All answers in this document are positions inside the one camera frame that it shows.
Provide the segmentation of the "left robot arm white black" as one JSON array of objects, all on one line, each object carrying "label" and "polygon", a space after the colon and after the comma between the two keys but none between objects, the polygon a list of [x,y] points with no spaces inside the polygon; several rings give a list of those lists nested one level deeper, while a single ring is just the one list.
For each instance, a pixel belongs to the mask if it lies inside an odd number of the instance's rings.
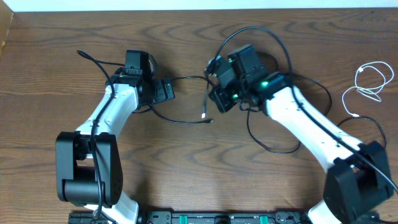
[{"label": "left robot arm white black", "polygon": [[57,195],[63,202],[93,211],[113,223],[136,223],[139,206],[123,191],[117,141],[135,110],[168,100],[167,80],[156,80],[153,56],[127,50],[125,63],[106,74],[104,96],[90,117],[55,141]]}]

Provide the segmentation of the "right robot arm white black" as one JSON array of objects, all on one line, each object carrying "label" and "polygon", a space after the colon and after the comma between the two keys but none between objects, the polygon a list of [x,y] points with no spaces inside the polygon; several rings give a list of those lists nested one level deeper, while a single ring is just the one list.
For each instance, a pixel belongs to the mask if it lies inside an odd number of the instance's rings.
[{"label": "right robot arm white black", "polygon": [[319,112],[293,84],[294,76],[270,72],[256,50],[244,45],[216,55],[206,75],[218,84],[210,98],[221,113],[238,103],[256,107],[288,129],[326,173],[322,200],[307,212],[311,223],[355,223],[389,200],[396,189],[385,147],[365,144]]}]

